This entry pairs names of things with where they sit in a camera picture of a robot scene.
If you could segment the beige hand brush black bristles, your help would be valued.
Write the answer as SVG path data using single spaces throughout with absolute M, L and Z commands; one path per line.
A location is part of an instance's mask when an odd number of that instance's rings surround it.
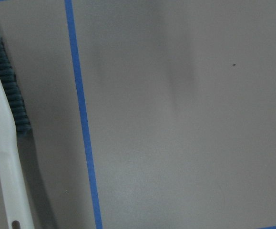
M 0 183 L 10 229 L 34 228 L 17 146 L 17 138 L 30 129 L 16 75 L 0 37 Z

